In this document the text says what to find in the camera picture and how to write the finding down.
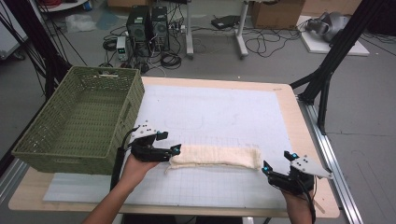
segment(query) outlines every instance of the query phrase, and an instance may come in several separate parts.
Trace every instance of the green wicker basket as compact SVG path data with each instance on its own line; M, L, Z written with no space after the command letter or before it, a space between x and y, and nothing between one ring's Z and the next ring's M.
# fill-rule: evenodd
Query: green wicker basket
M12 154L40 172L111 175L143 94L138 70L72 67Z

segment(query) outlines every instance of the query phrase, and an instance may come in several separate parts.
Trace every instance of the desktop computer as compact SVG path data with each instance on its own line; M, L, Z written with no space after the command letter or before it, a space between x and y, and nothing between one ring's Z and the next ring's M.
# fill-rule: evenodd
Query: desktop computer
M151 11L151 22L153 27L154 45L156 50L168 51L169 31L166 7L154 7Z
M148 6L132 6L126 22L134 56L149 57L153 48L152 23Z

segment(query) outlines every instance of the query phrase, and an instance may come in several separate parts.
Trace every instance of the folded towel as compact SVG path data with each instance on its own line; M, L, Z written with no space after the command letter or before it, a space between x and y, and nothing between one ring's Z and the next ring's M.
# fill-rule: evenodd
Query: folded towel
M182 145L180 155L172 157L170 169L194 166L230 165L260 169L261 152L255 147L212 147Z

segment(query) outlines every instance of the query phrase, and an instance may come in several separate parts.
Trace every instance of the cardboard box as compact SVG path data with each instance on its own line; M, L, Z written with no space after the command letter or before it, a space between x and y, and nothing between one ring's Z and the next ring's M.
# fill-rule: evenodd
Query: cardboard box
M259 29L296 29L305 0L282 0L275 4L255 2L251 12L253 26Z
M340 12L352 15L361 0L306 0L302 14L305 16L320 16L323 12Z
M150 6L150 0L107 0L110 7Z

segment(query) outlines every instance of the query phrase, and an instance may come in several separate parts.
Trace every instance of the black metal pole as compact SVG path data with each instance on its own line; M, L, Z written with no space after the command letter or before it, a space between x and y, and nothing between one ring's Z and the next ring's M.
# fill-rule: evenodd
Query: black metal pole
M4 2L45 61L46 98L48 100L55 91L55 78L61 82L71 64L62 58L55 48L29 1L4 0Z
M308 83L304 92L299 94L299 99L308 105L312 105L321 92L318 126L322 134L326 134L324 125L332 75L385 2L386 0L362 0L346 28L335 40L320 67L313 74L290 84L295 89Z

